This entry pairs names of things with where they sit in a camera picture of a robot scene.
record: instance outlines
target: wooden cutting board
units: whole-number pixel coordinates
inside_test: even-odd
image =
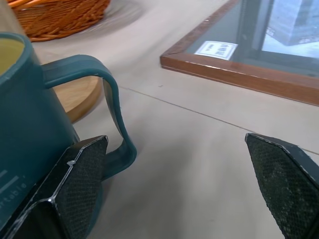
[[[88,76],[54,87],[71,122],[83,117],[97,102],[102,82],[99,77]]]

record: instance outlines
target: white label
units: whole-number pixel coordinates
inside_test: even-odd
[[[215,57],[228,61],[238,45],[220,41],[205,41],[195,55]]]

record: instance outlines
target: woven basket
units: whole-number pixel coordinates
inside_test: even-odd
[[[63,38],[96,24],[110,0],[7,0],[31,41]]]

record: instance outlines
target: teal mug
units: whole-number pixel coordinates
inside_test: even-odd
[[[40,65],[27,37],[0,32],[0,230],[65,149],[79,141],[52,87],[85,76],[103,79],[109,110],[123,137],[121,146],[107,154],[103,181],[129,167],[137,155],[108,69],[86,55]]]

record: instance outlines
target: tile floor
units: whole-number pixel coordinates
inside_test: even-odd
[[[283,238],[244,137],[278,137],[319,162],[319,108],[160,68],[159,56],[225,2],[114,0],[98,26],[35,45],[93,55],[110,69],[139,151],[104,183],[90,239]],[[74,126],[82,139],[107,134],[110,150],[121,142],[102,97]]]

